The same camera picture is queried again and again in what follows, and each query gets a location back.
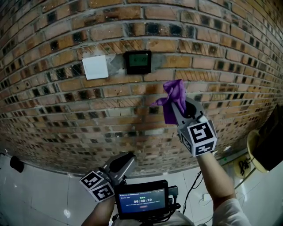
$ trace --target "forearm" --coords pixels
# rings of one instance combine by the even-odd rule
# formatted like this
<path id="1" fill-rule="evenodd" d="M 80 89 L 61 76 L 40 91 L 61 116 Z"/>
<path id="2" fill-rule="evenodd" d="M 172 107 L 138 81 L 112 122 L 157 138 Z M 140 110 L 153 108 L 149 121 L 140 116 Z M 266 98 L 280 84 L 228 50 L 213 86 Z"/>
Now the forearm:
<path id="1" fill-rule="evenodd" d="M 98 203 L 82 226 L 108 226 L 114 210 L 115 197 Z"/>
<path id="2" fill-rule="evenodd" d="M 232 180 L 211 153 L 197 157 L 208 193 L 216 209 L 227 199 L 235 198 Z"/>

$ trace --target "wall switch plate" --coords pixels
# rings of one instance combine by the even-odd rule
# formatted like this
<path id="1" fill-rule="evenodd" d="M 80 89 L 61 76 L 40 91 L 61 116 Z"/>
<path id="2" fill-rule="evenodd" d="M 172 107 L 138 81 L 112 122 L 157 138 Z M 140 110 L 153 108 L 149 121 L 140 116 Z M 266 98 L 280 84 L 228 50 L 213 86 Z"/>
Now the wall switch plate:
<path id="1" fill-rule="evenodd" d="M 83 59 L 84 72 L 87 80 L 107 78 L 108 69 L 105 55 Z"/>

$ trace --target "thermostat display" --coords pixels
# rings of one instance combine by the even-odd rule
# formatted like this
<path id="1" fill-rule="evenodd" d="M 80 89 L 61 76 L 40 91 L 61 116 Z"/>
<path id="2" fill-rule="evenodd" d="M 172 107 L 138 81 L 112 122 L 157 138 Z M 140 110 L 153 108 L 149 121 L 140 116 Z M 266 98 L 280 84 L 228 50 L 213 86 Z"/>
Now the thermostat display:
<path id="1" fill-rule="evenodd" d="M 151 51 L 132 51 L 124 53 L 128 75 L 151 72 Z"/>

